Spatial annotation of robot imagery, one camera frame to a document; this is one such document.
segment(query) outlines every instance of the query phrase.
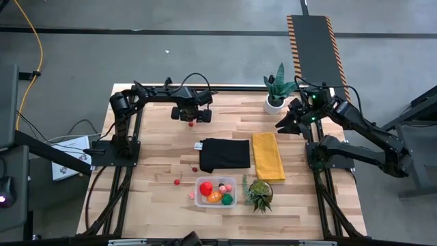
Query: white tag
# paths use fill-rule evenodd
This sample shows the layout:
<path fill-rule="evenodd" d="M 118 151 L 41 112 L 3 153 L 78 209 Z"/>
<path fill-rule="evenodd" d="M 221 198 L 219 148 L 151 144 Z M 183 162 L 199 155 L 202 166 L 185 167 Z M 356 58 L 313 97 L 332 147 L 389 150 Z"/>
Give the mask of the white tag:
<path fill-rule="evenodd" d="M 195 150 L 202 150 L 203 147 L 203 143 L 195 143 L 194 144 L 194 149 Z"/>

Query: orange and black striped tape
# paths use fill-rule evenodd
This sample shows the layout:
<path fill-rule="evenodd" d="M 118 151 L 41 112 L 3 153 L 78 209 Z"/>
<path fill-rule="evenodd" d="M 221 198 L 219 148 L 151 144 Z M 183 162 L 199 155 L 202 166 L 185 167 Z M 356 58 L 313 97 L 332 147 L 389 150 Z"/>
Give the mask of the orange and black striped tape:
<path fill-rule="evenodd" d="M 329 17 L 325 16 L 325 18 L 326 18 L 326 24 L 328 25 L 328 30 L 329 30 L 329 34 L 330 34 L 330 40 L 333 43 L 335 59 L 337 59 L 337 65 L 339 67 L 341 82 L 343 83 L 344 86 L 346 86 L 348 84 L 346 83 L 346 77 L 344 75 L 343 65 L 341 65 L 339 49 L 337 48 L 337 42 L 335 41 L 333 26 L 330 24 Z M 349 90 L 348 90 L 347 87 L 344 88 L 344 93 L 346 94 L 346 99 L 348 100 L 348 102 L 351 103 L 352 100 L 350 100 Z"/>
<path fill-rule="evenodd" d="M 292 16 L 287 16 L 288 36 L 290 37 L 290 44 L 292 45 L 293 66 L 294 72 L 297 76 L 302 77 L 302 70 L 300 69 L 298 46 L 296 43 L 296 36 L 294 35 L 294 26 Z"/>

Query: white pot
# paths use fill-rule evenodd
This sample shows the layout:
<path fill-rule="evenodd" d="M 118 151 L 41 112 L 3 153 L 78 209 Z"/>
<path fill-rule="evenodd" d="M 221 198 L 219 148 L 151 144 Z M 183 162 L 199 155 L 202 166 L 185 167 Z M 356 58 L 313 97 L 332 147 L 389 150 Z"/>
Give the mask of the white pot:
<path fill-rule="evenodd" d="M 279 107 L 273 107 L 272 105 L 270 105 L 270 103 L 268 103 L 268 95 L 266 96 L 266 103 L 264 104 L 264 110 L 271 115 L 275 115 L 278 114 L 279 112 L 281 112 L 281 109 L 284 107 L 285 105 L 285 100 L 282 102 L 282 105 Z"/>

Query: potted plant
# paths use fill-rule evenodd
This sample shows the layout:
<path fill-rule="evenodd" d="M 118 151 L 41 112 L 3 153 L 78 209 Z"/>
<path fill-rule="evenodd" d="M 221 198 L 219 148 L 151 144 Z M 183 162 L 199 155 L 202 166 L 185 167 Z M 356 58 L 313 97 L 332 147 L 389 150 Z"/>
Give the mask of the potted plant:
<path fill-rule="evenodd" d="M 276 74 L 267 77 L 264 76 L 264 84 L 266 84 L 268 95 L 264 109 L 268 114 L 278 114 L 285 105 L 285 99 L 297 89 L 295 82 L 284 83 L 284 65 L 281 63 Z"/>
<path fill-rule="evenodd" d="M 247 177 L 243 176 L 243 191 L 246 195 L 245 204 L 253 204 L 253 212 L 259 209 L 262 213 L 266 212 L 266 208 L 270 211 L 270 203 L 273 199 L 272 187 L 263 180 L 254 180 L 250 187 L 247 186 Z"/>

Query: black cloth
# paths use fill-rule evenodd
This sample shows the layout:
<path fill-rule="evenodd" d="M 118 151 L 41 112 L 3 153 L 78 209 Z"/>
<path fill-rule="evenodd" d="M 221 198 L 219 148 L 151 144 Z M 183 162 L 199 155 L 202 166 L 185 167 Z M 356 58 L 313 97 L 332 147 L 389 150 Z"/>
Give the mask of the black cloth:
<path fill-rule="evenodd" d="M 248 140 L 205 139 L 199 151 L 200 170 L 212 173 L 216 168 L 250 168 Z"/>

